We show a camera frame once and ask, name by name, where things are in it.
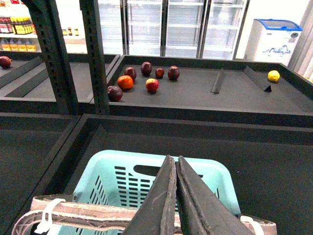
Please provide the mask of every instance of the orange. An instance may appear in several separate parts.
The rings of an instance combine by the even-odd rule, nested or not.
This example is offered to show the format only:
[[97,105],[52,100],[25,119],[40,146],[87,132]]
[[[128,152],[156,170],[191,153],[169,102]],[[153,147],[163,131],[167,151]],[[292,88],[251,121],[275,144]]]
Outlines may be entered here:
[[131,89],[133,87],[134,82],[130,76],[124,75],[118,78],[117,84],[122,90],[126,90]]

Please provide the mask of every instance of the chest freezer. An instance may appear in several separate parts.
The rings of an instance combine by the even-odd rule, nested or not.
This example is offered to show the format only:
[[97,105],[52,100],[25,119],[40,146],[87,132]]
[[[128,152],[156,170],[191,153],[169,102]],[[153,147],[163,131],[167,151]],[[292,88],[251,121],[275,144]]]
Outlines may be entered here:
[[292,21],[254,19],[245,59],[288,65],[302,28]]

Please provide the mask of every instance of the refrigerator shelf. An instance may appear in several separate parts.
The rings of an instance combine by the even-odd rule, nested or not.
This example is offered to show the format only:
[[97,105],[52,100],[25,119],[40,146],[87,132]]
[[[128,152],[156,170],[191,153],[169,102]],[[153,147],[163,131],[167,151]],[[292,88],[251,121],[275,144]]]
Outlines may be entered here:
[[200,24],[199,23],[169,23],[168,27],[173,27],[173,28],[200,28]]
[[213,7],[231,7],[231,8],[243,8],[242,4],[222,4],[222,3],[212,3]]
[[182,49],[182,50],[197,50],[197,45],[195,46],[187,46],[187,45],[181,45],[181,46],[172,46],[172,45],[167,45],[167,49]]
[[207,28],[214,28],[214,29],[231,29],[231,30],[239,30],[239,27],[237,26],[231,26],[231,25],[220,25],[220,24],[209,24]]
[[169,5],[176,6],[203,6],[203,2],[179,2],[179,1],[170,1]]
[[134,21],[129,21],[128,22],[129,26],[152,26],[152,27],[160,27],[161,23],[160,22],[134,22]]
[[221,45],[209,45],[209,46],[205,46],[205,47],[204,47],[204,50],[233,52],[233,48],[228,47],[228,46],[221,46]]
[[136,1],[136,0],[129,0],[127,4],[133,5],[161,5],[161,1]]

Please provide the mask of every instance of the white wall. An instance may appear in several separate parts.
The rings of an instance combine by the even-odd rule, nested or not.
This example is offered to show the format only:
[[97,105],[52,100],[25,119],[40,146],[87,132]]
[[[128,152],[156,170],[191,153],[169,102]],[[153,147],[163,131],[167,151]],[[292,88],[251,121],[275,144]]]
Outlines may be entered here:
[[309,1],[312,0],[250,0],[236,58],[244,58],[253,19],[290,20],[300,24]]

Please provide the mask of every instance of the glass door refrigerator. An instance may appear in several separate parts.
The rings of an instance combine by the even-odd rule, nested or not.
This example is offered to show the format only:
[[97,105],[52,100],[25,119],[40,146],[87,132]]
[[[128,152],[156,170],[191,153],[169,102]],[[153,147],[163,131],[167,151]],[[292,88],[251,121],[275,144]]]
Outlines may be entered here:
[[122,37],[122,29],[124,30],[121,18],[123,2],[120,0],[98,0],[98,5],[103,52],[105,54],[126,54],[123,51]]
[[130,55],[160,56],[161,0],[125,0]]
[[196,58],[204,0],[169,0],[166,56]]
[[212,0],[200,58],[233,59],[247,0]]

